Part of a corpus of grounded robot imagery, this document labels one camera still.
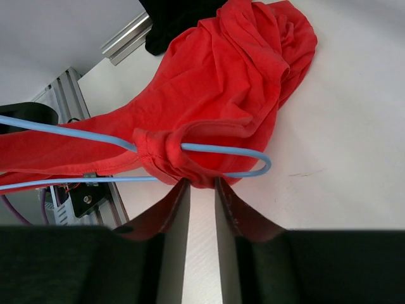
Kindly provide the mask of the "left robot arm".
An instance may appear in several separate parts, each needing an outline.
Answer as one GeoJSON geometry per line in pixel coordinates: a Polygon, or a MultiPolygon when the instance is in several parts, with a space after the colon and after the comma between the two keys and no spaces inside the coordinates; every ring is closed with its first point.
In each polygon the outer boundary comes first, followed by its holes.
{"type": "Polygon", "coordinates": [[[1,115],[49,125],[57,125],[59,120],[50,106],[33,102],[2,105],[1,115]]]}

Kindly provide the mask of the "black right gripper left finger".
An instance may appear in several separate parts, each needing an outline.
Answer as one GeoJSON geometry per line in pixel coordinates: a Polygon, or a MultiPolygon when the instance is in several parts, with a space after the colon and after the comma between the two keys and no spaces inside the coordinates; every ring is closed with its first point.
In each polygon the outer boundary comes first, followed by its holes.
{"type": "Polygon", "coordinates": [[[181,303],[190,215],[190,182],[116,228],[121,237],[146,245],[137,303],[181,303]]]}

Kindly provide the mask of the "red tank top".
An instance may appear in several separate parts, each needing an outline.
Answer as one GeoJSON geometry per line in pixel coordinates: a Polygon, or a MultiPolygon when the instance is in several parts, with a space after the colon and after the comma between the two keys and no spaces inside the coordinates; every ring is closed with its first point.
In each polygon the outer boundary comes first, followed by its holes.
{"type": "Polygon", "coordinates": [[[279,108],[302,82],[317,38],[290,2],[229,1],[175,38],[148,86],[125,106],[70,128],[119,137],[137,152],[25,131],[1,136],[1,184],[144,168],[167,184],[211,188],[256,160],[182,151],[182,143],[264,151],[279,108]]]}

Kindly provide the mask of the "black tank top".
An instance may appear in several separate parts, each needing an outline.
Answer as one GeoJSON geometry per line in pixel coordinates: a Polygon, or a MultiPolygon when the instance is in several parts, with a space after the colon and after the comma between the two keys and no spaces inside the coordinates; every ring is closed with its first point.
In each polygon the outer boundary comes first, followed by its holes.
{"type": "Polygon", "coordinates": [[[214,17],[226,0],[143,0],[140,3],[152,21],[145,49],[158,56],[174,38],[195,27],[199,20],[214,17]]]}

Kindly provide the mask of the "blue wire hanger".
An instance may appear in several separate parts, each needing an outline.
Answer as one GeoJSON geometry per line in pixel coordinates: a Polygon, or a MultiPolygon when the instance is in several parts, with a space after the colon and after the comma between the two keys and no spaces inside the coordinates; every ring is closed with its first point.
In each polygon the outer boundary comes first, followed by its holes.
{"type": "MultiPolygon", "coordinates": [[[[56,125],[48,125],[43,123],[37,122],[30,122],[28,120],[21,120],[17,118],[11,118],[6,116],[1,116],[1,123],[4,125],[9,125],[12,127],[20,127],[23,129],[28,130],[35,130],[39,132],[47,132],[50,134],[57,134],[60,136],[68,136],[68,137],[75,137],[80,139],[86,139],[90,141],[97,141],[101,143],[108,143],[113,144],[115,146],[119,146],[125,150],[131,151],[136,153],[137,147],[134,144],[129,143],[123,139],[114,136],[108,136],[104,134],[98,134],[94,132],[87,132],[84,130],[76,130],[70,129],[66,127],[60,127],[56,125]]],[[[269,171],[272,166],[270,158],[259,151],[255,151],[252,149],[245,149],[245,148],[234,148],[229,146],[215,146],[215,145],[207,145],[207,144],[192,144],[192,143],[182,143],[181,148],[186,151],[195,151],[195,152],[202,152],[202,153],[216,153],[216,154],[224,154],[224,155],[237,155],[237,156],[245,156],[250,158],[255,158],[257,160],[261,160],[264,162],[264,166],[255,171],[248,171],[248,172],[229,172],[226,173],[225,176],[231,178],[245,178],[245,177],[256,177],[263,175],[269,171]]],[[[12,189],[19,189],[23,187],[31,187],[31,186],[49,186],[49,185],[57,185],[57,184],[67,184],[67,183],[95,183],[95,182],[149,182],[149,181],[156,181],[157,178],[152,176],[142,176],[142,177],[83,177],[83,178],[71,178],[71,179],[49,179],[49,180],[37,180],[32,182],[22,182],[17,184],[9,184],[1,186],[1,190],[12,190],[12,189]]]]}

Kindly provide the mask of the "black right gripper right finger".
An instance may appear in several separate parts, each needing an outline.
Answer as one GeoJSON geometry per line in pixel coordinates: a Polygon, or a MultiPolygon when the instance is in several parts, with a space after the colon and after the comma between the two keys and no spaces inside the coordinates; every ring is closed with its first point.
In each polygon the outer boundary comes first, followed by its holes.
{"type": "Polygon", "coordinates": [[[285,229],[239,198],[222,177],[215,179],[215,217],[223,302],[263,303],[252,247],[285,229]]]}

